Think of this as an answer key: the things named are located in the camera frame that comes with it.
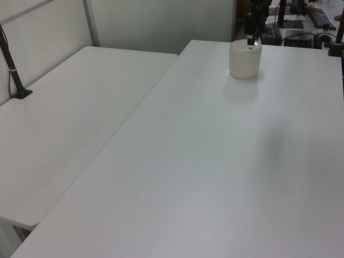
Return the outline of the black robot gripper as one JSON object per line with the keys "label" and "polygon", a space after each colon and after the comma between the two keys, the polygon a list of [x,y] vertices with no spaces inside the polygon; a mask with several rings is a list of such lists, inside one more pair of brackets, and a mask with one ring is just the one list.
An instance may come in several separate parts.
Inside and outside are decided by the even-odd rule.
{"label": "black robot gripper", "polygon": [[[266,32],[266,6],[269,7],[272,0],[246,0],[246,3],[257,8],[256,36],[261,37]],[[254,16],[251,13],[245,15],[244,33],[247,35],[247,45],[254,45]]]}

